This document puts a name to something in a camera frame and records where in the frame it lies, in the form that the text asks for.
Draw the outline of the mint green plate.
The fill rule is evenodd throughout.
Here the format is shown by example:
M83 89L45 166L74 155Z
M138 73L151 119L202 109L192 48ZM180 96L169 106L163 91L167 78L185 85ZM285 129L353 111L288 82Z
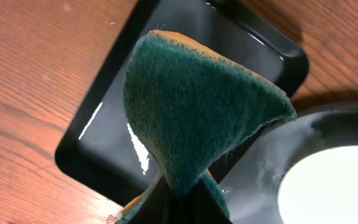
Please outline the mint green plate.
M298 161L281 181L278 210L284 224L358 224L358 146Z

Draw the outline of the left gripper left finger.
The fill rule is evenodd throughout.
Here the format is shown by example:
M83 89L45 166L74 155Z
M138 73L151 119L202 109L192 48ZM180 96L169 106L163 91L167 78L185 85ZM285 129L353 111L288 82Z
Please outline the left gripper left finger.
M172 192L166 178L161 176L128 224L167 224L170 219L171 204Z

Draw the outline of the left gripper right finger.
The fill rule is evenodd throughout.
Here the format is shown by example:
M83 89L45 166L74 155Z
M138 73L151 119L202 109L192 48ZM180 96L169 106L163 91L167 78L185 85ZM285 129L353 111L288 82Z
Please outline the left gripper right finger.
M203 180L193 188L194 224L231 224Z

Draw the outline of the green and yellow sponge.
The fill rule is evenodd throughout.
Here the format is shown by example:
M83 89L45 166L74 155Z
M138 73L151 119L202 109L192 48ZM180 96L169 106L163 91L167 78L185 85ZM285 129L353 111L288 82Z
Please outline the green and yellow sponge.
M209 166L260 128L296 111L278 86L178 32L152 30L136 43L122 89L129 126L155 161L148 189L128 203L137 213L161 176L172 192L168 223L193 223L193 188L203 180L230 220Z

